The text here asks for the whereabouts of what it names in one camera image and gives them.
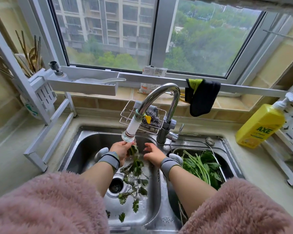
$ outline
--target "sink basin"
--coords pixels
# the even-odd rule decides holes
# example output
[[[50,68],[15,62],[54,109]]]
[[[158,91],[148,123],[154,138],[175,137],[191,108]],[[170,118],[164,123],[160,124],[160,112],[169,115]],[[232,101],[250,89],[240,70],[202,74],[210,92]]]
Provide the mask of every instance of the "sink basin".
[[[80,127],[58,170],[67,170],[78,174],[86,171],[95,164],[94,156],[100,149],[110,148],[113,143],[122,140],[122,132],[123,130],[120,129]],[[157,144],[156,135],[147,133],[137,133],[136,139],[141,160],[143,160],[142,157],[145,153],[143,151],[145,143],[154,143],[164,154],[169,154],[175,148],[192,148],[202,151],[208,149],[208,146],[204,144],[206,136],[180,135],[178,141],[172,145],[170,140],[167,140],[165,144]],[[225,179],[234,176],[243,178],[225,140],[216,136],[212,139],[215,141],[212,149],[222,166]],[[131,159],[126,160],[125,166],[131,162]],[[178,232],[182,223],[180,221],[178,197],[171,183],[166,180],[159,169],[149,162],[144,161],[142,171],[144,174],[141,175],[141,179],[148,176],[149,184],[146,186],[147,195],[138,197],[139,210],[137,213],[133,212],[133,197],[129,196],[125,204],[120,204],[118,195],[129,191],[130,186],[122,181],[124,174],[121,173],[120,169],[114,175],[104,197],[105,208],[110,213],[110,231],[120,233],[125,232],[132,226],[144,226],[147,230],[156,233]],[[121,222],[119,215],[123,212],[126,216],[124,221]]]

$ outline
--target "dish soap bottle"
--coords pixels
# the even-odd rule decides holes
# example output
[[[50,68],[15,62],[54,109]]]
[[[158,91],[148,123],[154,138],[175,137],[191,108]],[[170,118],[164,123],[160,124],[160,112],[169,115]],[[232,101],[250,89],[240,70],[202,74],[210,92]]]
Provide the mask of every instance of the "dish soap bottle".
[[[275,102],[273,105],[263,104],[238,130],[236,142],[254,149],[279,130],[286,121],[283,110],[289,101],[293,101],[291,94],[287,93],[283,101]]]

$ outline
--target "countertop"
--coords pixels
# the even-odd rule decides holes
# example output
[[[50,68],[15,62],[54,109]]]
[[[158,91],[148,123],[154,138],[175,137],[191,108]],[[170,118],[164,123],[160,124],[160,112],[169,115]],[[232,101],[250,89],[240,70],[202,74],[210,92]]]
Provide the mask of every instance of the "countertop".
[[[72,120],[62,141],[48,162],[46,172],[57,170],[80,126],[125,129],[125,126],[119,123],[119,115],[113,111],[87,110],[83,111],[82,114],[79,113]],[[43,144],[39,146],[37,152],[41,157],[66,117],[67,115],[64,114],[59,118]],[[293,216],[293,188],[287,184],[285,174],[261,146],[256,149],[248,149],[235,142],[235,133],[241,124],[184,117],[175,117],[175,119],[178,122],[176,128],[179,128],[181,123],[185,124],[182,133],[217,135],[225,138],[245,179],[261,188]],[[28,115],[22,123],[18,124],[14,132],[0,143],[0,196],[40,174],[38,169],[23,156],[23,152],[42,127],[41,121]]]

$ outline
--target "pink fuzzy sleeve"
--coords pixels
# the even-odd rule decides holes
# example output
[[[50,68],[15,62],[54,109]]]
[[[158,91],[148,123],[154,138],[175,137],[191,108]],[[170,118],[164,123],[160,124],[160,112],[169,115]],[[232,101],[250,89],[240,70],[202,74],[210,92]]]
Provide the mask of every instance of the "pink fuzzy sleeve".
[[[43,174],[0,198],[0,233],[109,233],[103,198],[74,173]]]
[[[180,233],[293,233],[293,218],[258,187],[233,178],[196,210]]]

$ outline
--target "yellow lever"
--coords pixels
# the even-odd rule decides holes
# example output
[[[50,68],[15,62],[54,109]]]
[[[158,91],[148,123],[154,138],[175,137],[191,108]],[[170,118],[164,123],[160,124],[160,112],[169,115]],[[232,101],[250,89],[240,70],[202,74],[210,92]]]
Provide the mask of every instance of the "yellow lever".
[[[148,116],[148,115],[144,115],[144,117],[145,117],[147,123],[150,124],[151,123],[151,117]]]

